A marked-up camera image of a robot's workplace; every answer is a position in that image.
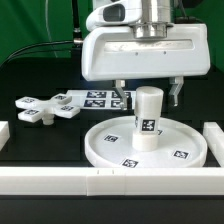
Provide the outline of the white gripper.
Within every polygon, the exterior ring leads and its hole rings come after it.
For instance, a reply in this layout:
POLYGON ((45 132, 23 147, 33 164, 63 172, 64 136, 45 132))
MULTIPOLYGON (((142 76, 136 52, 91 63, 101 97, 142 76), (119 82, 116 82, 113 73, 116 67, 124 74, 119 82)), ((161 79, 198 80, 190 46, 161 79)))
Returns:
POLYGON ((100 27, 84 40, 82 75, 88 81, 116 80, 120 107, 127 109, 123 90, 127 79, 166 78, 170 101, 178 105, 184 78, 204 75, 210 68, 207 27, 177 24, 165 38, 136 39, 128 26, 100 27))

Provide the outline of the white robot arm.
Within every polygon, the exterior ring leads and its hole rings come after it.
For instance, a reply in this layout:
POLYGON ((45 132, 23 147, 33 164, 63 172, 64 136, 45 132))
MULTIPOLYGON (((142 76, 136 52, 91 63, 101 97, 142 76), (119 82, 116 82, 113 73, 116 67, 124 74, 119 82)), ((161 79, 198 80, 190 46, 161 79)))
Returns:
POLYGON ((82 75, 88 81, 112 80, 121 100, 127 79, 170 78, 177 96, 185 76, 210 69, 207 27, 172 18, 173 0, 109 0, 96 2, 88 16, 89 34, 82 48, 82 75))

